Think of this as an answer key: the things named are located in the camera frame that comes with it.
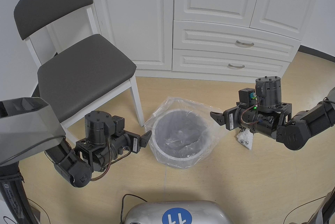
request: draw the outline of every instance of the white plastic wrapper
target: white plastic wrapper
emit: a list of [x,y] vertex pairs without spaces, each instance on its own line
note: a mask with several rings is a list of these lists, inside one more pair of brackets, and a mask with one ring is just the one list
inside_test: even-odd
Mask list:
[[228,133],[210,117],[222,112],[202,103],[169,97],[145,123],[152,130],[149,144],[158,162],[175,168],[190,168],[207,157]]
[[237,141],[244,146],[246,146],[249,150],[252,148],[252,140],[254,138],[253,133],[250,132],[250,129],[246,129],[243,132],[240,132],[237,136]]

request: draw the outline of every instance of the metal handle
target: metal handle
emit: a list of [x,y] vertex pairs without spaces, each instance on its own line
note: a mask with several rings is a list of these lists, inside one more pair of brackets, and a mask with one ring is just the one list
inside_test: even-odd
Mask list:
[[238,69],[242,69],[242,68],[245,68],[245,65],[242,65],[242,66],[234,66],[232,64],[228,64],[229,67],[233,67],[233,68],[238,68]]
[[251,44],[243,43],[243,42],[240,42],[239,40],[236,40],[236,43],[239,45],[244,45],[244,46],[254,46],[255,45],[254,43],[251,43]]

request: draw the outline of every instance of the chair leg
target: chair leg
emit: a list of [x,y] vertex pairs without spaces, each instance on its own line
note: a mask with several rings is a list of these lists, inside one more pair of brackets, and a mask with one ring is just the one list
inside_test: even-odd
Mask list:
[[131,84],[130,92],[131,92],[131,96],[133,98],[133,102],[135,105],[137,119],[138,119],[138,122],[140,123],[140,126],[144,126],[144,116],[143,116],[143,111],[142,111],[142,106],[141,106],[141,101],[140,101],[140,95],[138,94],[135,75],[131,77],[129,81]]
[[76,142],[79,140],[77,139],[67,128],[64,127],[64,125],[61,123],[62,128],[65,131],[66,138],[71,141],[74,145],[76,145]]

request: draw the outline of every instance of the gray cushioned seat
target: gray cushioned seat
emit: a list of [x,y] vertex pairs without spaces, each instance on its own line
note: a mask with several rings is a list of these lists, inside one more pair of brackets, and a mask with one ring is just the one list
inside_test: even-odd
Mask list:
[[136,65],[100,34],[62,51],[38,70],[40,96],[60,122],[130,79]]

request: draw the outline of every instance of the blue circular logo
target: blue circular logo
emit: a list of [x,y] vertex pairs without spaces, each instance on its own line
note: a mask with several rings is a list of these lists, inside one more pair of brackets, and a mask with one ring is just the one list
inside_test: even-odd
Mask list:
[[162,217],[163,224],[191,224],[192,215],[186,209],[175,207],[167,210]]

